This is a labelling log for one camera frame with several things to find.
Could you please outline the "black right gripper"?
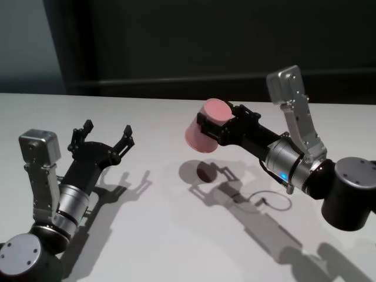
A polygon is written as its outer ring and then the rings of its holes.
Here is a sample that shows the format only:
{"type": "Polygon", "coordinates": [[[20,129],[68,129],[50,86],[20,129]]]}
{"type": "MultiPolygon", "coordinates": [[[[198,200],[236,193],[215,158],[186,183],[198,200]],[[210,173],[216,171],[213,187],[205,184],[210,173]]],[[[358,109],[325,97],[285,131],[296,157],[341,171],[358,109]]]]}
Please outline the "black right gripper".
{"type": "Polygon", "coordinates": [[[200,132],[219,145],[240,146],[261,161],[265,161],[270,151],[269,146],[280,140],[281,136],[259,124],[259,113],[252,112],[244,105],[233,105],[227,102],[234,116],[227,123],[211,121],[202,113],[197,114],[197,125],[200,132]]]}

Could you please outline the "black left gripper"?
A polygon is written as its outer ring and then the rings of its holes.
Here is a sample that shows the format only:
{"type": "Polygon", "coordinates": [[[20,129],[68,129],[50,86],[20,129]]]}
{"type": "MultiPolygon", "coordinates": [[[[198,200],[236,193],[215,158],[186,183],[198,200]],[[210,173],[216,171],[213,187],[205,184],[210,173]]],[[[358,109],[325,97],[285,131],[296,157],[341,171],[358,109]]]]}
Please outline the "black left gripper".
{"type": "Polygon", "coordinates": [[[85,142],[92,129],[93,123],[88,119],[82,128],[73,130],[68,146],[73,162],[61,180],[61,186],[93,189],[103,170],[118,165],[121,158],[135,145],[131,125],[125,127],[123,136],[113,148],[99,142],[85,142]]]}

